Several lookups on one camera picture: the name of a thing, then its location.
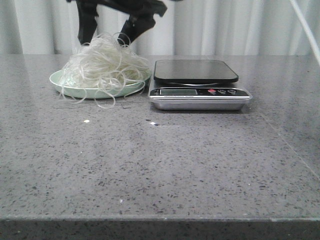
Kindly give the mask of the black claw body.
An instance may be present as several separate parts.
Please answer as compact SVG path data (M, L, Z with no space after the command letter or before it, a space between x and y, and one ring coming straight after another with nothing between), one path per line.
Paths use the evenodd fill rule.
M96 12L97 5L103 5L114 10L139 17L153 16L162 17L167 11L167 6L160 0L77 0L82 8L93 8Z

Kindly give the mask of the black gripper claw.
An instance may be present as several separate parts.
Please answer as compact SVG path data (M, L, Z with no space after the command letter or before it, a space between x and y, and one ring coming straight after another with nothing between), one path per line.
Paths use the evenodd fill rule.
M152 17L130 17L125 21L117 41L121 46L129 46L144 32L152 29L155 24L156 21Z
M78 10L78 40L81 45L89 44L97 28L97 4L91 2L77 2Z

